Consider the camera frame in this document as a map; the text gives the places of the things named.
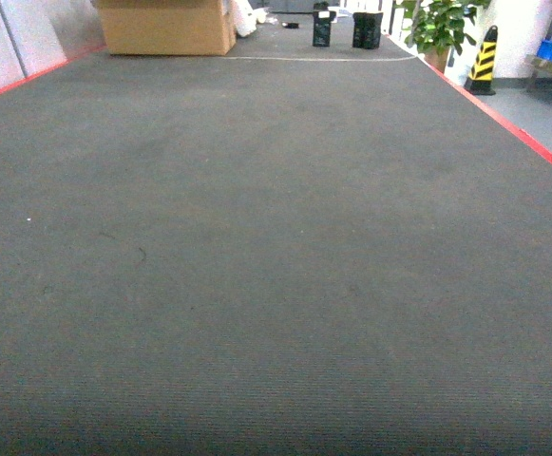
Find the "black box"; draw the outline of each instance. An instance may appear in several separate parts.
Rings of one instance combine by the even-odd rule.
[[[352,47],[377,49],[381,42],[383,12],[355,12],[353,14]]]
[[[336,11],[314,11],[314,46],[327,48],[331,45],[331,22],[336,17]]]

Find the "plant pot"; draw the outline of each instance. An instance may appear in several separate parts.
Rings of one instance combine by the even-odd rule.
[[[424,60],[428,62],[430,65],[432,65],[434,68],[436,68],[441,73],[445,72],[445,69],[447,69],[447,61],[448,61],[448,53],[450,51],[450,47],[447,48],[442,54],[439,54],[436,52],[436,48],[433,47],[428,52],[426,52],[424,56]]]

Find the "potted plant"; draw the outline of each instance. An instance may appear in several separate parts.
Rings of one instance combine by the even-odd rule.
[[[416,45],[417,52],[425,54],[426,62],[445,72],[451,48],[461,55],[466,40],[476,45],[476,40],[464,32],[466,19],[474,24],[478,8],[488,8],[490,3],[491,0],[417,0],[405,43]]]

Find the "white line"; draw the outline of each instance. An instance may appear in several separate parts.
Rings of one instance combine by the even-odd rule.
[[[403,62],[416,59],[417,56],[400,57],[395,59],[313,59],[297,57],[220,57],[225,60],[279,60],[284,62]]]

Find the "green plant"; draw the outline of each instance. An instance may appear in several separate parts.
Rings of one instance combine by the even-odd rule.
[[[466,19],[474,24],[479,7],[487,7],[491,0],[428,0],[415,4],[413,23],[407,45],[417,45],[419,53],[435,50],[443,54],[454,47],[462,53],[462,44],[467,40],[476,45],[476,40],[464,32]]]

